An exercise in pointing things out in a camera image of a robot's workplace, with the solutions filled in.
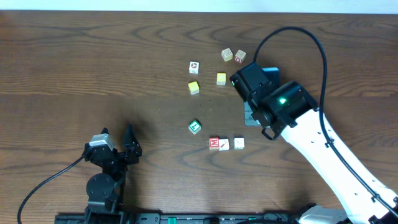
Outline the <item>white block green N side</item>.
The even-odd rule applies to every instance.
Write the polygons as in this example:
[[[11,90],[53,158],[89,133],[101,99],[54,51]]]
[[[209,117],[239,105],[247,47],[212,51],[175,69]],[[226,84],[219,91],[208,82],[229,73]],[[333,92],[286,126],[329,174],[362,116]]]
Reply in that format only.
[[[234,149],[242,150],[245,148],[244,138],[234,138]]]

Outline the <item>white block cane picture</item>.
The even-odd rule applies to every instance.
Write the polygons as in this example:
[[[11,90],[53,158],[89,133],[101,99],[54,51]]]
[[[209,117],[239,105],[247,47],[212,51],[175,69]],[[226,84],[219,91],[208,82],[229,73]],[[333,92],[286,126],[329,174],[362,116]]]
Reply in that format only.
[[[229,139],[219,139],[219,150],[228,151],[229,150]]]

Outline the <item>red letter M block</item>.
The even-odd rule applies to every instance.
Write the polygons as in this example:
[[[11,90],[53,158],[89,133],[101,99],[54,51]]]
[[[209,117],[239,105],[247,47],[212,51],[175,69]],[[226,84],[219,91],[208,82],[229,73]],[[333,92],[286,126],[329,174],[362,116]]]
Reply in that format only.
[[[220,139],[219,138],[209,138],[209,149],[219,150],[220,149]]]

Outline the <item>green letter L block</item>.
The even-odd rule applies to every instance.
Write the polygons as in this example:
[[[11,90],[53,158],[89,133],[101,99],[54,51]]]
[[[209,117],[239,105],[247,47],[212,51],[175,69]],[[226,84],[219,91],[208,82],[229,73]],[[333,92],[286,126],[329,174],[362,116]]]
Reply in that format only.
[[[201,130],[201,124],[198,120],[193,120],[188,125],[188,130],[191,131],[193,134],[197,134]]]

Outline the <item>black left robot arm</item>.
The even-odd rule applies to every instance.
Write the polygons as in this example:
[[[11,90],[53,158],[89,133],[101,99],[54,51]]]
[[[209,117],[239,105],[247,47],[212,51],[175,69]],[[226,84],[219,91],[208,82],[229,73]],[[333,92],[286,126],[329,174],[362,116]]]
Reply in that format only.
[[[122,152],[115,148],[107,128],[85,144],[84,160],[102,168],[86,185],[88,206],[83,220],[86,224],[135,222],[134,216],[124,210],[127,167],[137,164],[142,156],[142,148],[131,124],[127,125],[123,147]]]

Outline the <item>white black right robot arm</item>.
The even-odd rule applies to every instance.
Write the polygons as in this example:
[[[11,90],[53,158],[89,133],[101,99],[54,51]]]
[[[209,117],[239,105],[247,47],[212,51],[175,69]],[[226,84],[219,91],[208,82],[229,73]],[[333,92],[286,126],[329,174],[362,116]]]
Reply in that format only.
[[[246,65],[229,78],[269,140],[296,148],[332,189],[351,223],[397,223],[397,194],[376,179],[340,139],[298,82],[277,68]]]

